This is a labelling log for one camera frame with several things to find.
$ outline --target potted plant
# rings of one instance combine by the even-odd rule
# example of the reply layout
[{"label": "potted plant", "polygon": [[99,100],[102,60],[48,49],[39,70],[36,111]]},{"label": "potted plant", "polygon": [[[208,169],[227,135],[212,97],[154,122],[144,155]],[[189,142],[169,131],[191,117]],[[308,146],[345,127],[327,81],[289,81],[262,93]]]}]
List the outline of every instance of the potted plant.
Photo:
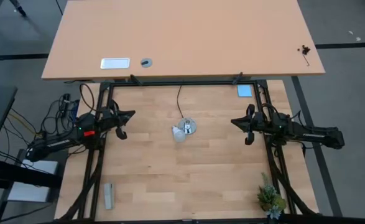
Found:
[{"label": "potted plant", "polygon": [[268,177],[262,173],[264,186],[259,186],[257,198],[259,205],[271,219],[279,219],[280,214],[286,208],[286,201],[276,192],[273,185],[269,184]]}]

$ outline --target white label plate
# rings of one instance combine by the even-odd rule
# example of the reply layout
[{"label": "white label plate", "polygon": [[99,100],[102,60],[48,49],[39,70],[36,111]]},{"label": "white label plate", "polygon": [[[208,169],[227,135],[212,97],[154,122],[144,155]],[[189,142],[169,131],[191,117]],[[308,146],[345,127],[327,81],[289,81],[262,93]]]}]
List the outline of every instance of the white label plate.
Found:
[{"label": "white label plate", "polygon": [[103,58],[101,61],[101,69],[120,69],[129,67],[129,58]]}]

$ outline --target wooden tabletop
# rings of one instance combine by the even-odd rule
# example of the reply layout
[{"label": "wooden tabletop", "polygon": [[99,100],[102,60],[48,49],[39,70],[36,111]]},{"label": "wooden tabletop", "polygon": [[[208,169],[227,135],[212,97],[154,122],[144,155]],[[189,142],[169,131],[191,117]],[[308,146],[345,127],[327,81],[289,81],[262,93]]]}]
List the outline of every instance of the wooden tabletop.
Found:
[{"label": "wooden tabletop", "polygon": [[[268,85],[272,104],[279,112],[292,114],[283,81],[268,81]],[[90,87],[96,96],[99,84]],[[239,98],[232,85],[183,86],[179,98],[182,113],[193,118],[198,129],[185,142],[177,143],[171,127],[181,119],[178,88],[114,89],[113,99],[120,110],[136,110],[136,114],[124,128],[126,140],[118,139],[114,130],[108,133],[96,219],[265,217],[256,196],[262,185],[261,172],[270,175],[264,139],[256,133],[253,145],[246,146],[246,135],[230,121],[244,116],[248,104],[256,105],[256,99]],[[87,111],[86,105],[80,104],[78,114]],[[300,144],[290,142],[283,150],[292,187],[317,211]],[[62,216],[79,194],[86,158],[85,152],[68,159],[55,218]],[[112,210],[104,209],[105,183],[114,185]]]},{"label": "wooden tabletop", "polygon": [[[311,50],[305,56],[302,45]],[[103,58],[129,58],[101,69]],[[143,58],[152,59],[144,68]],[[68,1],[44,79],[324,73],[297,0]]]}]

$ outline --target round metal base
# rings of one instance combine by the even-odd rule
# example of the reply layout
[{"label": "round metal base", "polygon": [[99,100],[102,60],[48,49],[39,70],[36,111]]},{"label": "round metal base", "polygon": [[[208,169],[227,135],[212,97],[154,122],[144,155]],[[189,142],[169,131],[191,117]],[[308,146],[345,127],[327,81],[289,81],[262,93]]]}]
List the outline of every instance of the round metal base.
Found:
[{"label": "round metal base", "polygon": [[193,134],[196,131],[196,122],[191,118],[182,118],[178,123],[178,128],[183,130],[185,134]]}]

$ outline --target small blue card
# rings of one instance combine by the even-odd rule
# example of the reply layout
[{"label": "small blue card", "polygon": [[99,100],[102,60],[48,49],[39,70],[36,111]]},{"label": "small blue card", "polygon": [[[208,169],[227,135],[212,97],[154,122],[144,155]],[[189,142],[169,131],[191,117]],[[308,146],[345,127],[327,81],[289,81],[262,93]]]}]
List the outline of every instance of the small blue card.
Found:
[{"label": "small blue card", "polygon": [[250,85],[238,85],[238,96],[239,97],[251,97],[251,86]]}]

